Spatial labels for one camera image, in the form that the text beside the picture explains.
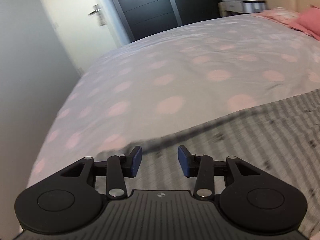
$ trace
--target gray wall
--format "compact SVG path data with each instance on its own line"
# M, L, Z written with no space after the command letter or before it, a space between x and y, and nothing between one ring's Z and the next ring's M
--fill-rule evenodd
M19 230L13 204L79 79L40 0L0 0L0 238Z

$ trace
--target blue gripper pad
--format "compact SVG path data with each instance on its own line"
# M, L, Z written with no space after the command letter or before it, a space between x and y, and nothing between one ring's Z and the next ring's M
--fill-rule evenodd
M142 160L142 148L140 147L132 160L131 174L134 177L137 176L141 160Z
M183 151L183 149L180 146L178 147L178 160L184 176L190 177L190 168L188 165L188 158L186 153Z

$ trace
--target nightstand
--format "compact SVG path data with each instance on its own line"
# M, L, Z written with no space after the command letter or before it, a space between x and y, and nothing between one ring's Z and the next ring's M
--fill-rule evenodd
M221 16L258 13L266 9L264 1L223 0L219 4Z

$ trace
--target pink pillow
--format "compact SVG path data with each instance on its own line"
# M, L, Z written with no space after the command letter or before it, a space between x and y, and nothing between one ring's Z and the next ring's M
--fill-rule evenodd
M290 22L289 26L320 41L320 9L311 6L310 9L301 13L298 19Z
M271 20L289 26L290 22L299 17L299 13L284 8L276 7L272 10L265 10L261 13L253 13L252 16Z

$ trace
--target white door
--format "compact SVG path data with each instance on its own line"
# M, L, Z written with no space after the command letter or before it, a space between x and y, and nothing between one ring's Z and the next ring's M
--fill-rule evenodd
M108 21L100 26L97 13L88 15L95 10L97 0L42 0L42 3L79 71L85 72L98 57L119 47L110 33Z

